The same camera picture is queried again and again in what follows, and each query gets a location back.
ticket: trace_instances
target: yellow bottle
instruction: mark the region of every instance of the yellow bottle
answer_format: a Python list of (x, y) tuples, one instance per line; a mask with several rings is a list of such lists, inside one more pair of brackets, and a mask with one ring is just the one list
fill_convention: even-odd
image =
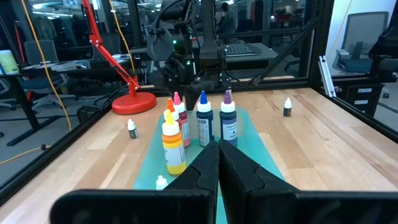
[(162, 141), (167, 170), (172, 175), (180, 175), (187, 168), (182, 133), (170, 110), (164, 111), (164, 117)]

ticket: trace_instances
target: purple bottle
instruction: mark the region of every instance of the purple bottle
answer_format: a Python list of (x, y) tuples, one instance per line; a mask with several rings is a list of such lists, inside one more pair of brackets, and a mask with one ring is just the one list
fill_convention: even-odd
[(236, 120), (235, 102), (231, 100), (229, 91), (225, 91), (224, 102), (220, 111), (221, 139), (232, 145), (238, 144), (238, 122)]

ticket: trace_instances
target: blue bottle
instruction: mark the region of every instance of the blue bottle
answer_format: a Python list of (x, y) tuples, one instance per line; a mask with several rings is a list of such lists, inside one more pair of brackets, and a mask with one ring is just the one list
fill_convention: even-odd
[(220, 111), (221, 139), (232, 145), (238, 144), (238, 122), (236, 120), (235, 102), (231, 100), (229, 91), (225, 91), (224, 102), (221, 102)]
[(199, 144), (207, 146), (210, 141), (214, 141), (213, 111), (211, 110), (211, 103), (207, 101), (204, 91), (200, 94), (200, 101), (197, 106)]

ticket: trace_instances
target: wooden tabletop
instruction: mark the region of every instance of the wooden tabletop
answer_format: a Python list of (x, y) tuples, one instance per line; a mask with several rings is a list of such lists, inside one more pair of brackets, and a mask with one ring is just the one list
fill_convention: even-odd
[[(292, 116), (282, 116), (287, 97)], [(214, 108), (222, 95), (210, 95)], [(398, 145), (309, 88), (233, 93), (286, 181), (306, 190), (397, 190)], [(0, 208), (3, 223), (46, 223), (74, 189), (131, 189), (166, 98), (145, 113), (110, 111)], [(130, 139), (127, 120), (137, 124)]]

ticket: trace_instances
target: red desk lamp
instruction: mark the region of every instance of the red desk lamp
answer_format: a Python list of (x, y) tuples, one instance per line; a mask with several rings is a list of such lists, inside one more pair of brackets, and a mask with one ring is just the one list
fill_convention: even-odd
[(134, 78), (112, 57), (102, 43), (100, 32), (94, 18), (89, 0), (82, 0), (90, 26), (90, 43), (93, 44), (104, 58), (115, 67), (119, 75), (126, 81), (129, 93), (115, 99), (112, 103), (112, 110), (116, 114), (136, 114), (147, 111), (156, 105), (156, 97), (152, 93), (136, 92), (140, 88), (137, 77)]

